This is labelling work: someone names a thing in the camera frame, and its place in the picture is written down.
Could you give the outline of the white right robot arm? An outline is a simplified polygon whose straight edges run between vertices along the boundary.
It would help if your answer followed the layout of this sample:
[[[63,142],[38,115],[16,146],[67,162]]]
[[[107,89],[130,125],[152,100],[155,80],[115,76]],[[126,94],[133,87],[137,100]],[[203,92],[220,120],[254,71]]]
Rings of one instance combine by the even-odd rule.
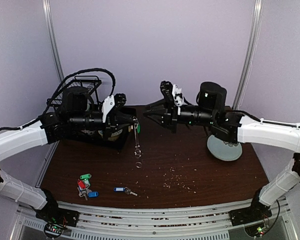
[[[293,158],[274,180],[255,193],[246,210],[258,220],[278,198],[300,182],[300,123],[257,118],[242,110],[226,110],[227,90],[215,82],[201,83],[196,104],[186,104],[182,90],[169,81],[160,83],[163,98],[148,104],[143,115],[175,133],[177,125],[207,127],[228,144],[252,143],[293,151]]]

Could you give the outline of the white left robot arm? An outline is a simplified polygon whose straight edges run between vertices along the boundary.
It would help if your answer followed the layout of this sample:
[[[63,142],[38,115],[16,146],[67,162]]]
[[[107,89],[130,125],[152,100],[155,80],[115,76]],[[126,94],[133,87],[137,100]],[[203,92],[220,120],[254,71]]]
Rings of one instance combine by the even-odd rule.
[[[69,87],[62,91],[60,103],[53,105],[52,112],[43,113],[23,126],[0,130],[0,162],[63,139],[121,149],[129,131],[138,126],[137,111],[125,103],[123,93],[110,95],[96,104],[88,88]],[[1,168],[0,195],[31,206],[51,222],[62,218],[50,191],[32,187]]]

